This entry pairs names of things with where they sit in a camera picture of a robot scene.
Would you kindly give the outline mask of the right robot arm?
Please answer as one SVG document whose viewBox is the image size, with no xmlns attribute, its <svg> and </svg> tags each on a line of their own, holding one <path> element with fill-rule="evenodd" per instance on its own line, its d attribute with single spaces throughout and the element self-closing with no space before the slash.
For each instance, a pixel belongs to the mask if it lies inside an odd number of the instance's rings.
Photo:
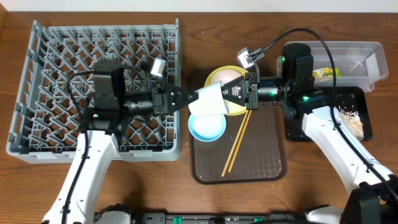
<svg viewBox="0 0 398 224">
<path fill-rule="evenodd" d="M 256 110 L 259 102 L 280 102 L 286 120 L 324 153 L 349 194 L 343 209 L 320 205 L 304 213 L 302 223 L 397 223 L 397 176 L 375 159 L 340 118 L 337 87 L 314 87 L 313 55 L 303 43 L 282 50 L 282 74 L 260 79 L 249 72 L 221 87 L 223 98 Z"/>
</svg>

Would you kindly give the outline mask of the yellow green snack wrapper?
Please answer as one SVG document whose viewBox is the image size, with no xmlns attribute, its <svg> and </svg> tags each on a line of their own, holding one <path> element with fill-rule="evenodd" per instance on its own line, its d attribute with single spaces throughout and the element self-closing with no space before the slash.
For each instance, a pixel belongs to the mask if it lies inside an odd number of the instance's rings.
<svg viewBox="0 0 398 224">
<path fill-rule="evenodd" d="M 332 68 L 318 68 L 313 70 L 313 76 L 314 77 L 333 77 L 333 72 L 336 73 L 337 77 L 341 77 L 342 74 L 336 67 L 335 69 Z"/>
</svg>

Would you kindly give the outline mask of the pink bowl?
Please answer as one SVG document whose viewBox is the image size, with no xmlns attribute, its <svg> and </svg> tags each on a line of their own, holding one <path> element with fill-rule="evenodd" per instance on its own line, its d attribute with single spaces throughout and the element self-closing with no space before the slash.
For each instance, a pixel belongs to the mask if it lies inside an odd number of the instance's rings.
<svg viewBox="0 0 398 224">
<path fill-rule="evenodd" d="M 210 84 L 221 82 L 222 85 L 241 77 L 241 74 L 235 70 L 220 70 L 216 72 L 210 79 Z"/>
</svg>

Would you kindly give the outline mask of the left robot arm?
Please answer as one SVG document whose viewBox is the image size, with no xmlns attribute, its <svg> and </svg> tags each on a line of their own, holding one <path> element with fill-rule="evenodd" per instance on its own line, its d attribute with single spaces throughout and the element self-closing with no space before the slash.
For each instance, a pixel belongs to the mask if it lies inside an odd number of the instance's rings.
<svg viewBox="0 0 398 224">
<path fill-rule="evenodd" d="M 127 91 L 125 70 L 135 72 L 138 67 L 106 59 L 96 62 L 90 70 L 95 93 L 86 102 L 94 105 L 78 110 L 80 133 L 75 156 L 43 223 L 93 223 L 105 174 L 118 154 L 129 120 L 172 114 L 198 99 L 197 92 L 169 83 Z"/>
</svg>

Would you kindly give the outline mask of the white cup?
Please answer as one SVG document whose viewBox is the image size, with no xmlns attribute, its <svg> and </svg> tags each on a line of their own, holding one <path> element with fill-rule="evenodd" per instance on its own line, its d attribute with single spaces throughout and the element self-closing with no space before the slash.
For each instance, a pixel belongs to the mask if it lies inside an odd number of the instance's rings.
<svg viewBox="0 0 398 224">
<path fill-rule="evenodd" d="M 196 91 L 198 99 L 188 105 L 191 114 L 207 116 L 229 113 L 229 103 L 223 99 L 222 82 L 216 82 Z"/>
</svg>

